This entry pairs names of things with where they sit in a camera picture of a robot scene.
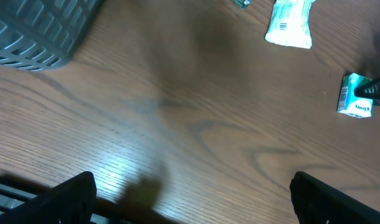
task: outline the small box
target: small box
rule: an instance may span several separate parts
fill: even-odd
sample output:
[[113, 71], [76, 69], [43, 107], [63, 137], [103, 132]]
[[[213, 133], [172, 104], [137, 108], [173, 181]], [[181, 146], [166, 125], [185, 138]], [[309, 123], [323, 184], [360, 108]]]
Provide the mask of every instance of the small box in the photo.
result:
[[368, 118], [373, 115], [373, 100], [354, 95], [354, 89], [371, 80], [352, 73], [345, 76], [342, 81], [340, 99], [338, 100], [337, 112], [355, 118]]

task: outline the wooden surface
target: wooden surface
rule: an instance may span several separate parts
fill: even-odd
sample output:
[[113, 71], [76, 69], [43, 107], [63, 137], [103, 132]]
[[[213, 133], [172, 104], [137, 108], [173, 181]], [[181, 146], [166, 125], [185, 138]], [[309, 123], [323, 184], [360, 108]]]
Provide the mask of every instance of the wooden surface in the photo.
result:
[[0, 172], [90, 170], [112, 201], [158, 179], [154, 209], [179, 222], [297, 223], [304, 170], [380, 211], [380, 108], [336, 112], [346, 71], [380, 74], [380, 0], [317, 0], [311, 50], [264, 40], [272, 7], [106, 1], [63, 69], [0, 67]]

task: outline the teal box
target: teal box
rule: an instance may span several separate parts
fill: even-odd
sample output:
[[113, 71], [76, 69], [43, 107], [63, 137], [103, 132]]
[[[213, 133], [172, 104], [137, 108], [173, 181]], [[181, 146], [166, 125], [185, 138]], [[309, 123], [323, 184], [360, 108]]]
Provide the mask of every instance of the teal box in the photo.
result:
[[345, 76], [342, 81], [340, 100], [338, 100], [337, 112], [355, 118], [368, 118], [373, 115], [373, 100], [356, 97], [354, 89], [364, 85], [371, 80], [352, 73]]

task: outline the crate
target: crate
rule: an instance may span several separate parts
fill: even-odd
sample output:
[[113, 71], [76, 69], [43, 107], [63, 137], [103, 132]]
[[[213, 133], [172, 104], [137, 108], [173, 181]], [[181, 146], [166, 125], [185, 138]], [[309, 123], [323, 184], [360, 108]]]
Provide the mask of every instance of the crate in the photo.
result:
[[0, 0], [0, 65], [50, 70], [70, 62], [102, 0]]

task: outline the small dark green object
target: small dark green object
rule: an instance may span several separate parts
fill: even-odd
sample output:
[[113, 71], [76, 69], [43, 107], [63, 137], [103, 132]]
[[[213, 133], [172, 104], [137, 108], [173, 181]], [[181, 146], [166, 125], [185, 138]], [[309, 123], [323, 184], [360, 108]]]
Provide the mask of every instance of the small dark green object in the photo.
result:
[[242, 9], [245, 9], [252, 3], [252, 0], [232, 0], [232, 1], [236, 3], [238, 6], [240, 6]]

